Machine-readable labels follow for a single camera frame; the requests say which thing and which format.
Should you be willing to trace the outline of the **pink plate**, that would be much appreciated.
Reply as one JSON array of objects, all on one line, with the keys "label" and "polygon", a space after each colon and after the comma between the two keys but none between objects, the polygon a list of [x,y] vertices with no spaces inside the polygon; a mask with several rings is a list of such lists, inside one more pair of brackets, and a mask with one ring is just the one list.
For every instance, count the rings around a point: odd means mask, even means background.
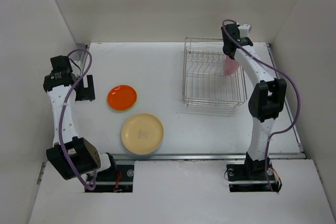
[{"label": "pink plate", "polygon": [[225,56],[224,74],[226,76],[231,76],[231,75],[235,74],[235,72],[237,71],[239,66],[240,66],[239,63],[236,60],[230,59],[229,56]]}]

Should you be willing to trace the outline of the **green plate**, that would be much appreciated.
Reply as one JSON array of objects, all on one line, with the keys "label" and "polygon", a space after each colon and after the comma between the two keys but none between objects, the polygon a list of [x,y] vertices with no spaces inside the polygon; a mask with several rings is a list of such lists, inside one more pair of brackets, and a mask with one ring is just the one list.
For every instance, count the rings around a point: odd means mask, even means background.
[{"label": "green plate", "polygon": [[125,112],[132,109],[136,105],[136,103],[136,101],[134,101],[133,103],[113,103],[111,108],[117,112]]}]

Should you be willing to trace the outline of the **orange plate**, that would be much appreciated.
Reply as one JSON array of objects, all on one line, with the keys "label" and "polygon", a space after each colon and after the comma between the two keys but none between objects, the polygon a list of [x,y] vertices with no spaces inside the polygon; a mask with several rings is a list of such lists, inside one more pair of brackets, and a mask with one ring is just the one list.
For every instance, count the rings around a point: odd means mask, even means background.
[{"label": "orange plate", "polygon": [[107,103],[114,110],[125,111],[134,106],[137,98],[137,92],[131,86],[123,84],[110,90]]}]

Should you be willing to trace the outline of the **metal wire dish rack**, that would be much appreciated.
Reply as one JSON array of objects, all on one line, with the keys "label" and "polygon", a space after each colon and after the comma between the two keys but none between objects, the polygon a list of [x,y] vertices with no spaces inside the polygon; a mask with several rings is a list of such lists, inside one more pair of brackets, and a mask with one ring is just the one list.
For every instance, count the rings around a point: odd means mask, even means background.
[{"label": "metal wire dish rack", "polygon": [[220,38],[186,37],[183,63],[183,101],[186,105],[235,109],[247,100],[242,67],[227,76]]}]

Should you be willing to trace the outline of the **tan beige plate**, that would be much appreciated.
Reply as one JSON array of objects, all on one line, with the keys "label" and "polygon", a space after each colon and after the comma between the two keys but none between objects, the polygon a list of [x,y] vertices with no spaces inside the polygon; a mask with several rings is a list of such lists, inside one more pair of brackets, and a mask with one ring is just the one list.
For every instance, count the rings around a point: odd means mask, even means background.
[{"label": "tan beige plate", "polygon": [[124,147],[133,154],[148,155],[156,151],[164,139],[162,122],[148,113],[136,114],[124,123],[121,140]]}]

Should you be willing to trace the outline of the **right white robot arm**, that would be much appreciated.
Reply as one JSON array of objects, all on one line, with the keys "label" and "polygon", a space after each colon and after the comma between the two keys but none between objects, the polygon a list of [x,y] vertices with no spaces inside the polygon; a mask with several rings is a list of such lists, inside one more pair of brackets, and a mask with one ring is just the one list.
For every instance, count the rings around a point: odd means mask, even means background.
[{"label": "right white robot arm", "polygon": [[222,24],[223,52],[243,68],[254,89],[248,101],[253,118],[251,143],[246,153],[243,172],[250,180],[264,180],[270,165],[269,136],[283,110],[287,83],[277,79],[258,57],[254,44],[248,38],[249,29],[236,23]]}]

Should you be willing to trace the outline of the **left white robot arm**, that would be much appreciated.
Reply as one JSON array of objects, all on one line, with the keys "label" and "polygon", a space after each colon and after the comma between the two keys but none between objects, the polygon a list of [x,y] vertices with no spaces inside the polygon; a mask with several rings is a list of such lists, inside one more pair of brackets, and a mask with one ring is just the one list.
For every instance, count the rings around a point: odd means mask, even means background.
[{"label": "left white robot arm", "polygon": [[114,179],[118,168],[113,156],[99,153],[81,136],[75,116],[77,101],[94,101],[96,98],[93,77],[87,76],[88,86],[85,87],[74,75],[68,57],[56,56],[50,61],[52,71],[43,83],[51,101],[55,128],[53,146],[46,150],[48,161],[65,180],[75,178],[76,172],[80,175],[96,172],[98,178]]}]

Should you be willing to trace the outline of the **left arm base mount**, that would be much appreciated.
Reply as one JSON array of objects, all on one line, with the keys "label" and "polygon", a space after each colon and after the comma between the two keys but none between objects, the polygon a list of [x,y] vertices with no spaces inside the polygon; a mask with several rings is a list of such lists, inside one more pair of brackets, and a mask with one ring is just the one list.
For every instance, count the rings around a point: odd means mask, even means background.
[{"label": "left arm base mount", "polygon": [[134,163],[117,164],[117,170],[104,170],[97,174],[94,190],[84,189],[86,193],[132,193]]}]

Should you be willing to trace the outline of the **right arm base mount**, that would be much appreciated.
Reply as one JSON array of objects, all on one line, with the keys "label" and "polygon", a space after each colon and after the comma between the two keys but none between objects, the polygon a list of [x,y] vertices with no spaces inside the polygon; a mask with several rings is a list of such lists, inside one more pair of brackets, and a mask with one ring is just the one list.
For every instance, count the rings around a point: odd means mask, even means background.
[{"label": "right arm base mount", "polygon": [[231,193],[278,193],[282,189],[282,181],[272,167],[269,167],[266,173],[265,169],[262,168],[256,175],[251,175],[245,170],[244,164],[228,164],[225,174]]}]

